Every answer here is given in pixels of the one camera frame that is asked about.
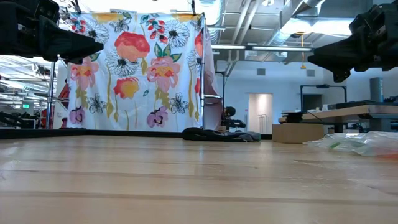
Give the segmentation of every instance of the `wooden table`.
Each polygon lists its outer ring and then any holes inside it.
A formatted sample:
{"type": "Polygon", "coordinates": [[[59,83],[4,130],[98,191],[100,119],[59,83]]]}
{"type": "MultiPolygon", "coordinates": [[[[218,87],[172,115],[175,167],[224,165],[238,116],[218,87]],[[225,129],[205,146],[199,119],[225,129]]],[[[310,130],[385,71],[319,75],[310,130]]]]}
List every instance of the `wooden table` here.
{"type": "MultiPolygon", "coordinates": [[[[303,114],[303,123],[342,124],[355,123],[365,119],[369,120],[371,131],[390,131],[391,120],[398,119],[398,106],[364,105],[321,111],[313,115],[303,114]]],[[[285,117],[279,118],[279,123],[285,122],[285,117]]]]}
{"type": "Polygon", "coordinates": [[[398,220],[398,160],[270,141],[0,141],[1,224],[398,220]]]}

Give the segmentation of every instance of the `cardboard box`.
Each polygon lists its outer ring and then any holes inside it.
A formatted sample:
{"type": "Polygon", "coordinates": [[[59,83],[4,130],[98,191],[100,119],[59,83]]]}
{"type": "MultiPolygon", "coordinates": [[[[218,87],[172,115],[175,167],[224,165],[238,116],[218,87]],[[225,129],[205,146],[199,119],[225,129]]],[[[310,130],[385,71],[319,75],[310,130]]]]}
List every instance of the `cardboard box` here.
{"type": "Polygon", "coordinates": [[[303,143],[323,138],[322,124],[273,124],[272,140],[280,143],[303,143]]]}

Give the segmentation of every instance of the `ceiling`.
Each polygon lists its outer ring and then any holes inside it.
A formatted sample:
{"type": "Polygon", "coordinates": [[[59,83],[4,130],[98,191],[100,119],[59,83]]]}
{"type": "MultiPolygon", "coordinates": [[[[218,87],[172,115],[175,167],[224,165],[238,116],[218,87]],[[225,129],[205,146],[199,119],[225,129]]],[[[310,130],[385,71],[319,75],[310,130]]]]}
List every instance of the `ceiling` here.
{"type": "MultiPolygon", "coordinates": [[[[70,0],[55,0],[61,6],[66,6],[70,0]]],[[[206,7],[203,7],[201,3],[209,4],[209,2],[217,2],[221,10],[224,9],[224,14],[220,14],[220,24],[215,24],[210,26],[210,30],[221,29],[221,34],[218,36],[217,40],[219,44],[230,44],[233,37],[236,25],[238,23],[239,15],[242,10],[242,6],[245,1],[251,0],[196,0],[197,12],[206,11],[206,7]]],[[[275,0],[274,4],[271,6],[259,5],[256,15],[254,16],[251,27],[244,35],[242,44],[256,44],[264,45],[267,40],[269,40],[276,29],[280,27],[280,13],[284,8],[286,1],[295,0],[275,0]]],[[[124,9],[137,12],[165,12],[170,13],[170,11],[187,12],[191,10],[190,3],[191,0],[141,0],[142,4],[137,4],[136,1],[126,1],[126,0],[79,0],[79,5],[84,12],[109,12],[110,9],[124,9]]],[[[256,1],[251,1],[251,7],[248,13],[253,8],[256,1]]],[[[322,4],[319,17],[323,19],[332,18],[345,18],[352,19],[355,15],[367,11],[372,4],[372,0],[326,0],[322,4]]],[[[322,45],[330,44],[339,41],[343,38],[334,37],[325,34],[305,34],[303,36],[304,46],[306,47],[319,47],[322,45]]],[[[301,38],[293,39],[289,38],[285,43],[289,46],[300,46],[301,38]]],[[[245,53],[240,54],[240,60],[245,60],[245,53]]],[[[215,60],[227,60],[228,51],[219,51],[219,54],[215,54],[215,60]]],[[[301,62],[301,53],[289,53],[287,57],[283,59],[284,64],[290,62],[301,62]]],[[[41,65],[47,69],[50,69],[51,63],[42,60],[42,58],[22,58],[22,57],[9,57],[0,56],[0,75],[2,80],[0,80],[0,91],[6,92],[6,94],[0,93],[0,102],[4,100],[10,100],[10,93],[37,93],[37,95],[42,95],[48,90],[48,79],[49,77],[40,75],[34,70],[38,65],[41,65]],[[6,82],[4,78],[14,79],[14,81],[6,82]]]]}

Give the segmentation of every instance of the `doorway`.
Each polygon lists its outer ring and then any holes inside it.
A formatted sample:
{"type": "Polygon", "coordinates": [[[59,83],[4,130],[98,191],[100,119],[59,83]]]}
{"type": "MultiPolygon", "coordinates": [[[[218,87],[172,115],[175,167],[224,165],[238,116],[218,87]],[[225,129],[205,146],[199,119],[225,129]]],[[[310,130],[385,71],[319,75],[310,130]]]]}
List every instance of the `doorway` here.
{"type": "Polygon", "coordinates": [[[272,134],[272,99],[272,94],[249,94],[249,131],[272,134]]]}
{"type": "Polygon", "coordinates": [[[322,94],[304,94],[303,111],[322,108],[322,94]]]}

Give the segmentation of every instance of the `black cloth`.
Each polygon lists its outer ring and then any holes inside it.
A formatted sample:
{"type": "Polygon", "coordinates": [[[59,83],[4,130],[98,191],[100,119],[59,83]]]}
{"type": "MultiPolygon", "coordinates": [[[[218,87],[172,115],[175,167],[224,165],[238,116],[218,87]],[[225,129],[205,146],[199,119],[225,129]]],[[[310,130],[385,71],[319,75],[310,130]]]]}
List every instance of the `black cloth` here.
{"type": "Polygon", "coordinates": [[[182,132],[182,138],[191,141],[254,142],[261,140],[261,134],[250,131],[246,133],[221,133],[200,128],[187,128],[182,132]]]}

